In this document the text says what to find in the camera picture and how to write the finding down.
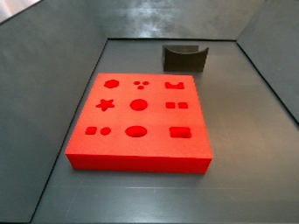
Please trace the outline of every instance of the shape hole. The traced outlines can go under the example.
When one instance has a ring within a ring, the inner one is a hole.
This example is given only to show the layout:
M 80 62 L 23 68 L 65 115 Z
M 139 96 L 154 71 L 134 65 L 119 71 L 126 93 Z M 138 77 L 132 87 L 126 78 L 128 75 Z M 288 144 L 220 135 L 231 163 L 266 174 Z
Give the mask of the shape hole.
M 192 137 L 191 129 L 188 127 L 171 127 L 170 132 L 171 137 L 179 137 L 179 138 Z
M 167 107 L 168 109 L 175 109 L 175 102 L 168 101 L 168 102 L 166 103 L 166 107 Z
M 115 104 L 114 104 L 114 100 L 106 100 L 106 99 L 102 99 L 100 100 L 100 104 L 96 105 L 96 108 L 102 108 L 103 111 L 107 111 L 108 109 L 112 109 L 115 107 Z
M 187 109 L 188 103 L 186 101 L 178 103 L 179 109 Z
M 136 111 L 144 110 L 147 106 L 148 106 L 148 103 L 143 99 L 136 99 L 130 103 L 131 109 Z
M 118 80 L 107 80 L 106 81 L 106 88 L 116 88 L 119 86 L 119 81 Z
M 103 128 L 103 129 L 100 130 L 100 134 L 102 134 L 103 136 L 108 135 L 110 132 L 111 132 L 111 128 L 110 128 L 110 127 L 106 127 L 106 128 Z
M 85 135 L 95 135 L 98 133 L 98 127 L 87 127 Z
M 130 137 L 143 137 L 147 134 L 147 129 L 143 126 L 131 126 L 126 129 Z
M 179 82 L 178 84 L 172 84 L 171 82 L 164 83 L 166 88 L 172 88 L 172 89 L 184 89 L 183 82 Z

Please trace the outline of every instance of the circular hole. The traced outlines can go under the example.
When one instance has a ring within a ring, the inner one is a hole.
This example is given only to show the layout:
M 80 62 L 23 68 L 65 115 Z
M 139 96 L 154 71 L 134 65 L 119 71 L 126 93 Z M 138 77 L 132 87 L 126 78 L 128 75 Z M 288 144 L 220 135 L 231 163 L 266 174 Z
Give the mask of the circular hole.
M 110 127 L 106 127 L 106 128 L 103 128 L 103 129 L 100 130 L 100 134 L 102 134 L 103 136 L 108 135 L 110 132 L 111 132 L 111 128 L 110 128 Z
M 143 99 L 136 99 L 136 100 L 131 101 L 131 103 L 130 103 L 131 109 L 136 110 L 136 111 L 144 110 L 147 108 L 147 106 L 148 106 L 148 103 Z
M 119 81 L 118 80 L 107 80 L 106 81 L 106 88 L 116 88 L 119 86 Z
M 147 129 L 143 126 L 131 126 L 126 129 L 126 133 L 131 137 L 143 137 L 147 134 Z

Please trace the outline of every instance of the small circular hole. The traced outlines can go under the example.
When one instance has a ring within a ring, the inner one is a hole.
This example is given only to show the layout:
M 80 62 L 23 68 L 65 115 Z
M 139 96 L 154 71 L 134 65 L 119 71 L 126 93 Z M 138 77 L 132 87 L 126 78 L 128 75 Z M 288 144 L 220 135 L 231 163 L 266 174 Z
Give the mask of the small circular hole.
M 102 134 L 103 136 L 108 135 L 110 132 L 111 132 L 111 128 L 110 128 L 110 127 L 106 127 L 106 128 L 103 128 L 103 129 L 100 130 L 100 134 Z

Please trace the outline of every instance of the red foam block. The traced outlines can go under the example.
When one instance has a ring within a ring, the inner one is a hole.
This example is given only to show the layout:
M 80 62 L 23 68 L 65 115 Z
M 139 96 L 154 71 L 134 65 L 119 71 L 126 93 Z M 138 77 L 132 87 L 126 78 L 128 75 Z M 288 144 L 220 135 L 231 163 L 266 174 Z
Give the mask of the red foam block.
M 194 78 L 102 73 L 65 155 L 75 169 L 204 173 L 212 153 Z

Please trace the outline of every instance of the star-shaped hole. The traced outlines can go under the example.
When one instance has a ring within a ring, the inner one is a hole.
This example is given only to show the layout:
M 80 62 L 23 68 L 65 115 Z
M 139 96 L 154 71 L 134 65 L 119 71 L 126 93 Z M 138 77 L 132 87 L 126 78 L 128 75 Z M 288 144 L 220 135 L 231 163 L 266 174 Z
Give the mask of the star-shaped hole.
M 114 100 L 100 100 L 100 104 L 96 106 L 98 108 L 102 108 L 103 111 L 107 111 L 108 109 L 112 109 L 115 107 Z

